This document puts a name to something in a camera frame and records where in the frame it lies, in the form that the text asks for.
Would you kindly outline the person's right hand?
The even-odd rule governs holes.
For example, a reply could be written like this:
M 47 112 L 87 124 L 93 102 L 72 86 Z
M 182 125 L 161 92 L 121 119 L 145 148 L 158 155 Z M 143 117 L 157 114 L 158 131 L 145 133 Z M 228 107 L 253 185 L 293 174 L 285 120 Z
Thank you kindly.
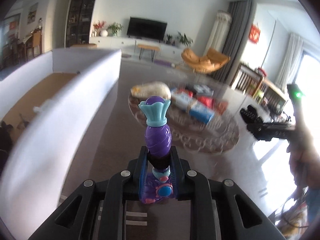
M 287 152 L 290 153 L 290 169 L 297 187 L 307 187 L 308 159 L 313 151 L 313 138 L 301 120 L 296 118 L 295 129 L 289 140 Z

